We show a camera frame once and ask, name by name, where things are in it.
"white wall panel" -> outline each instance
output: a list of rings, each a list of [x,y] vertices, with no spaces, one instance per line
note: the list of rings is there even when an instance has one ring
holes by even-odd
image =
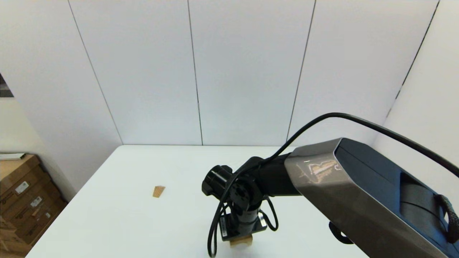
[[[425,35],[437,1],[318,0],[289,136],[315,117],[347,112],[383,124]],[[294,145],[376,133],[329,118]]]
[[[0,152],[27,152],[38,155],[41,165],[50,174],[64,198],[69,201],[75,196],[75,189],[14,98],[0,98]]]
[[[281,145],[313,0],[190,1],[205,145]]]
[[[459,166],[459,2],[442,0],[384,126]],[[411,148],[378,135],[374,148],[459,208],[459,179]]]
[[[71,0],[124,144],[200,145],[186,0]]]
[[[0,72],[79,190],[121,141],[66,1],[0,1]]]

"black cable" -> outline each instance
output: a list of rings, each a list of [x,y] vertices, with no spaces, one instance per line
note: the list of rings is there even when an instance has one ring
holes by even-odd
[[[225,214],[225,218],[226,218],[226,208],[228,207],[228,204],[226,204],[224,207],[223,207],[223,210],[220,212],[220,215],[223,213]],[[217,227],[215,227],[214,231],[213,231],[213,245],[215,246],[215,254],[217,254]]]
[[[271,207],[271,212],[273,212],[274,221],[275,221],[275,223],[276,223],[276,226],[275,226],[275,227],[273,226],[273,224],[272,224],[271,221],[269,220],[269,218],[268,218],[268,216],[266,215],[266,213],[264,213],[262,210],[260,210],[260,212],[263,214],[264,220],[266,220],[266,224],[268,224],[268,227],[269,227],[272,231],[276,231],[276,230],[279,228],[279,221],[277,220],[276,210],[274,209],[274,205],[273,205],[273,203],[271,202],[271,200],[269,199],[269,197],[265,198],[265,200],[268,201],[269,207]]]
[[[442,209],[448,214],[448,230],[446,231],[446,240],[454,244],[459,240],[459,217],[454,212],[453,205],[444,195],[438,194],[434,196],[435,200],[440,204]]]
[[[244,169],[244,170],[241,170],[240,172],[236,173],[232,178],[231,180],[227,183],[226,187],[225,187],[225,190],[223,191],[223,195],[220,199],[220,203],[218,204],[217,206],[217,210],[214,214],[214,217],[213,217],[213,220],[212,220],[212,223],[210,225],[210,230],[209,230],[209,236],[207,238],[207,252],[209,254],[210,257],[215,257],[216,253],[217,253],[217,242],[216,242],[216,239],[214,241],[214,244],[215,244],[215,252],[212,252],[212,235],[214,234],[214,231],[216,231],[216,226],[218,224],[218,218],[220,216],[220,213],[221,213],[221,209],[223,207],[223,204],[225,203],[225,200],[228,198],[228,193],[230,191],[230,188],[231,186],[234,184],[234,182],[237,180],[237,178],[241,175],[241,174],[244,174],[254,168],[260,168],[262,167],[263,165],[265,165],[266,163],[269,163],[271,162],[273,159],[275,159],[276,157],[278,157],[294,140],[296,140],[304,131],[306,131],[307,129],[311,128],[313,125],[317,124],[318,122],[322,121],[322,120],[325,120],[327,118],[343,118],[343,119],[347,119],[347,120],[350,120],[350,121],[353,121],[353,122],[356,122],[356,123],[359,123],[363,126],[366,126],[368,128],[371,128],[379,133],[382,133],[386,136],[389,136],[391,137],[392,139],[394,140],[397,140],[403,144],[405,144],[406,146],[424,154],[424,156],[430,158],[431,160],[435,161],[436,163],[440,164],[441,166],[443,166],[444,168],[446,168],[447,170],[449,170],[451,173],[453,173],[454,175],[456,175],[458,178],[459,178],[459,168],[456,167],[454,164],[452,164],[451,162],[449,162],[448,160],[446,160],[445,158],[443,158],[442,156],[436,154],[435,152],[427,149],[426,147],[406,138],[405,136],[402,136],[402,135],[399,135],[398,133],[394,132],[394,131],[391,131],[387,128],[384,128],[378,124],[375,124],[375,123],[372,123],[370,121],[367,121],[365,119],[362,119],[362,118],[359,118],[359,117],[356,117],[356,116],[353,116],[353,115],[349,115],[349,114],[345,114],[345,113],[337,113],[337,112],[334,112],[334,113],[327,113],[327,114],[324,114],[324,115],[321,115],[319,117],[317,117],[316,119],[312,120],[311,122],[307,123],[305,126],[301,127],[292,137],[290,137],[290,139],[281,147],[279,148],[278,151],[276,151],[276,153],[274,153],[271,157],[267,158],[267,159],[264,159],[260,164],[258,165],[254,165],[252,167],[249,167],[247,169]]]
[[[328,227],[330,228],[330,231],[331,233],[333,234],[333,236],[335,236],[335,238],[343,243],[343,244],[347,244],[347,245],[352,245],[354,244],[354,242],[352,242],[352,240],[349,239],[349,237],[347,236],[343,236],[341,233],[341,230],[335,226],[335,224],[333,224],[331,221],[328,223]]]

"label on box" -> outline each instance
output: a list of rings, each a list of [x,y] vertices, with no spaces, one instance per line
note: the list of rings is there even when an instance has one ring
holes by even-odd
[[[39,196],[30,203],[30,206],[37,207],[43,199]]]
[[[22,192],[24,192],[27,188],[29,187],[29,184],[24,181],[22,182],[22,184],[20,184],[18,187],[16,187],[16,193],[17,194],[21,194]]]

